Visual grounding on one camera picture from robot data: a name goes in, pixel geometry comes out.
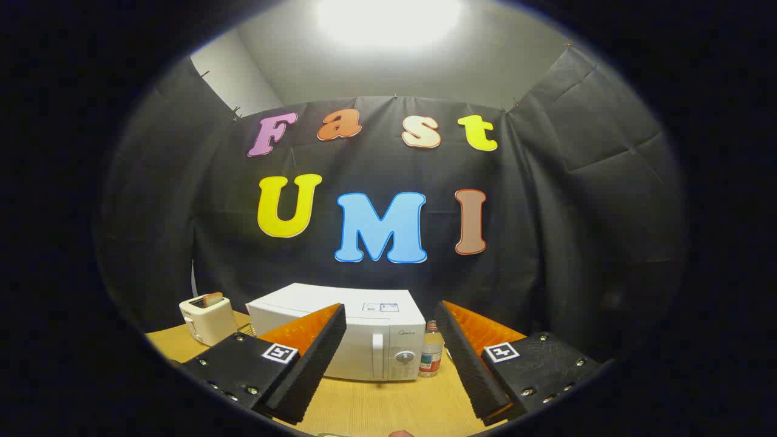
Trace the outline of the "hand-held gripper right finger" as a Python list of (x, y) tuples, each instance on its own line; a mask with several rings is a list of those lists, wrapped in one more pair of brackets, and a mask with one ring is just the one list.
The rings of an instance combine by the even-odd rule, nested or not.
[(557, 404), (602, 367), (552, 332), (522, 334), (448, 301), (436, 306), (436, 326), (485, 425)]

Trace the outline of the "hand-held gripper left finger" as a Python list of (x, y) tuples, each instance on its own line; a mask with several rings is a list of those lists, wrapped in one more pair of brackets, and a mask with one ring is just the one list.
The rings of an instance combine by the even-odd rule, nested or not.
[(180, 369), (231, 404), (296, 425), (346, 329), (346, 307), (338, 302), (265, 334), (230, 334)]

